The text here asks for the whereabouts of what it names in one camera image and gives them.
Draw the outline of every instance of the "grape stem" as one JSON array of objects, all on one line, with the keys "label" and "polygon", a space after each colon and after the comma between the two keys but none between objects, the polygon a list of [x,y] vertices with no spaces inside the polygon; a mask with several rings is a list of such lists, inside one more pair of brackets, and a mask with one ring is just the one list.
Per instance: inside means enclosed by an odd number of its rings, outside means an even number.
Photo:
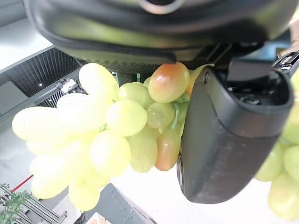
[{"label": "grape stem", "polygon": [[171,128],[175,129],[177,127],[177,124],[178,124],[178,112],[179,112],[179,109],[178,109],[178,105],[176,103],[173,103],[173,105],[174,105],[174,108],[176,110],[176,114],[175,114],[173,123],[171,125]]},{"label": "grape stem", "polygon": [[100,131],[103,132],[107,130],[106,128],[107,128],[107,124],[104,124],[102,127],[100,127]]}]

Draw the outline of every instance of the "black vent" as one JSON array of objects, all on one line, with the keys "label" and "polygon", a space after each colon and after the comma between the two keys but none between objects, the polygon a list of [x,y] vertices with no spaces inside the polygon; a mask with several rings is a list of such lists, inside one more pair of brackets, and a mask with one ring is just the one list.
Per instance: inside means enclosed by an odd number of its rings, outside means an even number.
[{"label": "black vent", "polygon": [[121,73],[145,73],[152,74],[160,65],[159,64],[145,64],[145,63],[127,63],[127,62],[111,62],[99,60],[87,60],[91,63],[98,63],[104,66],[109,71]]},{"label": "black vent", "polygon": [[[74,91],[74,93],[83,93],[87,94],[87,92],[83,89],[81,86],[79,80],[76,80],[76,83],[78,84],[78,88]],[[57,89],[56,92],[53,93],[49,98],[45,99],[43,102],[41,102],[38,106],[47,106],[47,107],[53,107],[56,108],[57,101],[64,95],[63,92],[61,92],[59,89]]]},{"label": "black vent", "polygon": [[31,97],[80,67],[77,59],[52,48],[2,73],[0,85],[11,81]]}]

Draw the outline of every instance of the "green grape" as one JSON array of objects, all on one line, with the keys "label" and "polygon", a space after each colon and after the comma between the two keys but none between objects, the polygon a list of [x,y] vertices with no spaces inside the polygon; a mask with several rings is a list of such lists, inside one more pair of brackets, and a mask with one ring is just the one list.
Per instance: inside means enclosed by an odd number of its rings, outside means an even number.
[{"label": "green grape", "polygon": [[282,137],[292,143],[299,144],[299,106],[294,105],[287,123],[284,127]]},{"label": "green grape", "polygon": [[90,147],[90,160],[97,172],[117,176],[130,164],[131,151],[128,141],[111,130],[99,133]]},{"label": "green grape", "polygon": [[190,81],[189,81],[189,84],[188,84],[188,87],[187,87],[187,93],[188,93],[189,96],[191,96],[191,94],[192,94],[192,90],[193,90],[193,86],[194,86],[195,80],[197,79],[197,77],[199,76],[199,74],[201,73],[201,71],[206,66],[214,66],[214,64],[204,64],[202,66],[199,66],[193,72],[191,72],[191,70],[189,70],[189,72],[190,72]]},{"label": "green grape", "polygon": [[299,182],[299,146],[285,150],[284,164],[286,171]]},{"label": "green grape", "polygon": [[186,119],[187,110],[188,110],[188,102],[184,102],[182,104],[178,104],[178,123],[182,123]]},{"label": "green grape", "polygon": [[288,173],[282,173],[272,182],[269,208],[281,219],[294,221],[299,218],[299,183]]},{"label": "green grape", "polygon": [[288,149],[289,147],[292,147],[292,146],[295,146],[294,143],[290,142],[289,140],[281,137],[279,139],[279,144],[280,144],[280,147],[283,149],[283,150],[286,150]]},{"label": "green grape", "polygon": [[146,88],[148,88],[148,87],[149,87],[149,84],[150,84],[150,77],[148,77],[148,78],[144,81],[143,85],[144,85]]},{"label": "green grape", "polygon": [[131,148],[131,167],[146,173],[154,167],[157,159],[157,142],[152,130],[145,127],[136,135],[127,137]]},{"label": "green grape", "polygon": [[152,128],[148,125],[146,125],[144,128],[147,128],[151,132],[151,134],[155,137],[155,139],[159,137],[160,135],[159,129]]},{"label": "green grape", "polygon": [[65,160],[65,170],[72,179],[82,175],[90,167],[90,146],[95,133],[89,132],[71,142],[59,154]]},{"label": "green grape", "polygon": [[82,180],[73,181],[69,185],[69,197],[76,209],[89,211],[98,204],[100,191]]},{"label": "green grape", "polygon": [[284,170],[283,156],[284,152],[277,143],[255,175],[255,179],[263,182],[275,180]]},{"label": "green grape", "polygon": [[140,82],[132,82],[132,83],[135,83],[135,84],[138,84],[138,85],[143,85],[143,84],[140,83]]},{"label": "green grape", "polygon": [[182,126],[181,126],[181,129],[180,129],[180,131],[179,131],[179,135],[180,135],[181,138],[182,138],[182,136],[183,136],[184,127],[185,127],[185,122],[183,122],[183,124],[182,124]]},{"label": "green grape", "polygon": [[26,149],[36,155],[55,155],[60,153],[64,147],[70,144],[73,139],[66,139],[65,141],[55,142],[55,139],[52,141],[43,141],[43,142],[31,142],[27,141],[25,143]]},{"label": "green grape", "polygon": [[147,114],[138,103],[123,99],[112,104],[107,112],[108,127],[121,136],[131,136],[146,125]]},{"label": "green grape", "polygon": [[175,110],[172,104],[153,103],[146,110],[147,124],[152,128],[164,128],[171,123]]},{"label": "green grape", "polygon": [[43,173],[43,171],[50,166],[50,164],[55,164],[57,161],[57,156],[51,155],[40,155],[37,156],[31,161],[29,166],[29,170],[33,175],[39,175],[39,173]]},{"label": "green grape", "polygon": [[33,195],[41,199],[52,198],[60,194],[73,178],[71,172],[66,169],[65,160],[61,157],[44,160],[41,169],[34,173],[31,191]]},{"label": "green grape", "polygon": [[102,101],[116,101],[118,98],[118,83],[114,76],[103,66],[96,63],[84,65],[79,72],[82,87],[93,98]]},{"label": "green grape", "polygon": [[56,143],[70,138],[70,132],[60,122],[58,110],[50,107],[29,107],[16,114],[12,122],[14,133],[25,141]]},{"label": "green grape", "polygon": [[175,103],[182,104],[184,102],[189,102],[190,101],[190,96],[188,95],[187,92],[184,92],[182,96],[174,100]]},{"label": "green grape", "polygon": [[149,94],[154,101],[170,103],[186,91],[189,79],[188,69],[182,63],[163,64],[150,78]]},{"label": "green grape", "polygon": [[107,122],[107,110],[112,101],[97,103],[88,95],[72,93],[57,102],[61,122],[74,133],[97,129]]},{"label": "green grape", "polygon": [[91,165],[79,179],[95,188],[102,188],[109,183],[110,177],[100,174]]},{"label": "green grape", "polygon": [[294,90],[299,90],[299,69],[296,70],[291,79]]},{"label": "green grape", "polygon": [[[180,134],[182,125],[183,125],[183,123],[179,123],[174,128],[174,130],[176,130],[179,134]],[[159,132],[160,132],[160,134],[162,134],[165,130],[170,129],[170,128],[172,128],[172,122],[168,126],[160,128]]]},{"label": "green grape", "polygon": [[120,87],[119,100],[130,99],[143,108],[148,108],[155,101],[150,97],[148,89],[141,83],[125,83]]},{"label": "green grape", "polygon": [[157,139],[158,155],[156,168],[167,171],[173,168],[178,159],[181,147],[181,140],[178,132],[174,129],[167,129]]}]

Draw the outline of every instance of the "metal ring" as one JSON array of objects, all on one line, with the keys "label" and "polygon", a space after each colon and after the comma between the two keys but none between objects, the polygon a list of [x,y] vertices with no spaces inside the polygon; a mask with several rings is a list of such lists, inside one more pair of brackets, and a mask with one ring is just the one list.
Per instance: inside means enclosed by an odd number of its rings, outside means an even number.
[{"label": "metal ring", "polygon": [[172,13],[179,9],[185,0],[174,0],[173,3],[166,5],[166,6],[159,6],[153,3],[148,2],[147,0],[139,0],[140,6],[152,14],[164,15],[168,13]]}]

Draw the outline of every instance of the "red stripe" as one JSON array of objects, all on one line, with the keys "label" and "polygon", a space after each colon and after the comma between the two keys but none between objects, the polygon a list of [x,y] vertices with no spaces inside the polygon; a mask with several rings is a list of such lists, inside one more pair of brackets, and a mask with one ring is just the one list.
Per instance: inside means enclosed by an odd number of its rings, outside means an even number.
[{"label": "red stripe", "polygon": [[22,183],[20,183],[18,186],[16,186],[14,189],[12,189],[12,193],[14,193],[17,189],[19,189],[24,183],[26,183],[28,180],[30,180],[33,177],[33,175],[31,175],[30,177],[28,177],[26,180],[24,180]]}]

